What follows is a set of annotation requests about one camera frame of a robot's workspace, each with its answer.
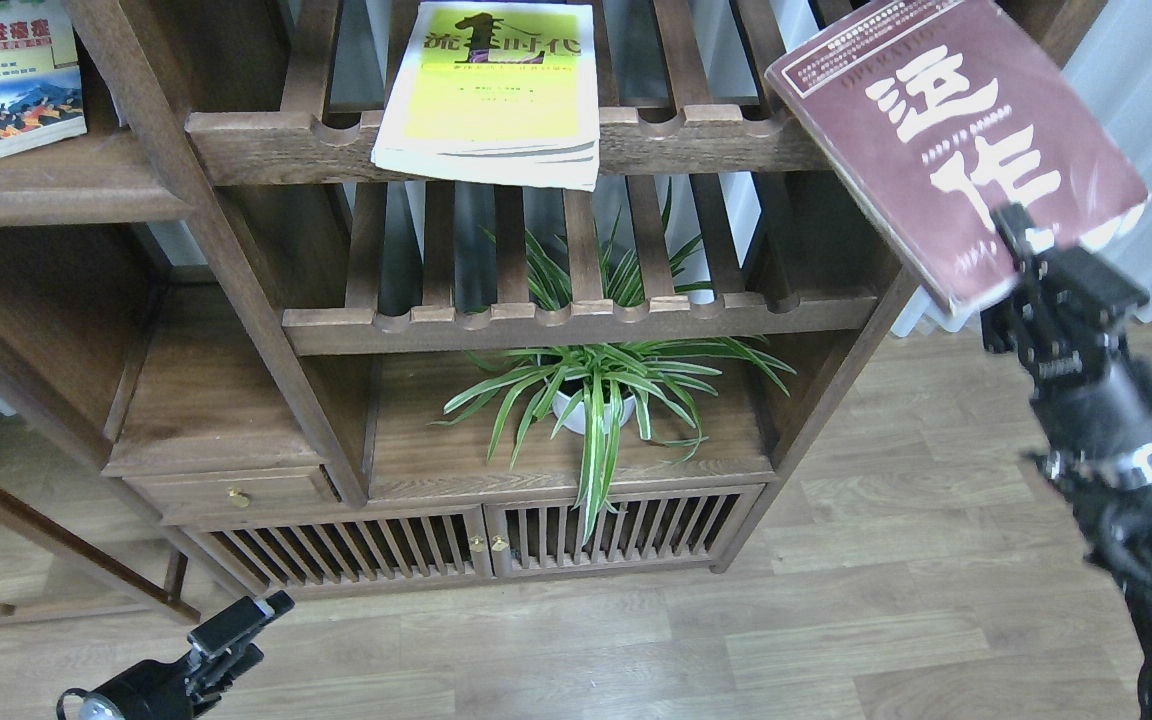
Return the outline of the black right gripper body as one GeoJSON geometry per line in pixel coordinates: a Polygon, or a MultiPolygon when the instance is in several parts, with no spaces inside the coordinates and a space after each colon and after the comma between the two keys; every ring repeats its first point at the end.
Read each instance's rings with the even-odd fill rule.
{"type": "Polygon", "coordinates": [[[1030,409],[1049,444],[1048,473],[1152,477],[1152,366],[1126,344],[1142,288],[1016,287],[980,314],[984,347],[1015,353],[1033,379],[1030,409]]]}

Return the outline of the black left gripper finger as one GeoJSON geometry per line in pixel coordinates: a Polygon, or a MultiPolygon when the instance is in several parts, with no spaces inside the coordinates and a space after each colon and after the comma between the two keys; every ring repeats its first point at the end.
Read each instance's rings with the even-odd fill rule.
{"type": "Polygon", "coordinates": [[[285,591],[268,597],[238,598],[227,609],[220,611],[205,623],[196,626],[188,634],[192,655],[221,655],[225,651],[251,642],[262,629],[285,616],[294,607],[294,600],[285,591]]]}

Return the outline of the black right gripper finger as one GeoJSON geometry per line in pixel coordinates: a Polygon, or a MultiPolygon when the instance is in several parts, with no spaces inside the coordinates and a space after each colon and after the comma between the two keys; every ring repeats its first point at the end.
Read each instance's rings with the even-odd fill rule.
{"type": "Polygon", "coordinates": [[[1020,202],[991,213],[1018,279],[991,306],[992,341],[1093,341],[1123,332],[1149,291],[1079,243],[1036,250],[1037,225],[1020,202]]]}

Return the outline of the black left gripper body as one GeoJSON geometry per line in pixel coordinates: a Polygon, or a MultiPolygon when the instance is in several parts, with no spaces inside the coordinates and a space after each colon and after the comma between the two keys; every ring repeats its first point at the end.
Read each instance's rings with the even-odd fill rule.
{"type": "Polygon", "coordinates": [[[143,660],[82,697],[79,719],[197,719],[264,660],[255,644],[209,653],[191,647],[173,664],[143,660]]]}

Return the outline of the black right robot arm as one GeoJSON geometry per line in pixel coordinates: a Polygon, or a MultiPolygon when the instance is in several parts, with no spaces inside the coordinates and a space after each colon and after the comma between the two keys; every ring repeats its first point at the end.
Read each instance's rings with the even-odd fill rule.
{"type": "Polygon", "coordinates": [[[1123,594],[1143,664],[1140,715],[1152,719],[1152,366],[1126,342],[1126,318],[1147,291],[1079,245],[1038,250],[1023,205],[992,214],[1018,283],[980,314],[983,344],[1014,353],[1048,450],[1039,473],[1071,507],[1087,564],[1123,594]]]}

